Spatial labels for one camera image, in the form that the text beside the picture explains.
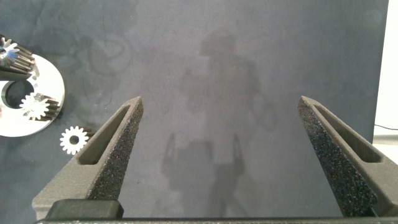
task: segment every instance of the gear teeth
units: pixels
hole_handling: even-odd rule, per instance
[[[40,93],[27,95],[20,107],[25,111],[24,116],[32,121],[51,121],[59,113],[58,102]]]
[[[64,151],[67,151],[67,154],[75,155],[78,153],[90,140],[90,138],[94,135],[94,132],[87,127],[83,126],[70,126],[69,129],[66,129],[64,133],[62,133],[62,138],[60,138],[60,145],[63,146]],[[73,142],[72,137],[77,137],[78,140]]]
[[[0,41],[0,61],[1,65],[9,67],[18,73],[32,71],[35,65],[35,59],[32,52],[11,39],[1,37]]]

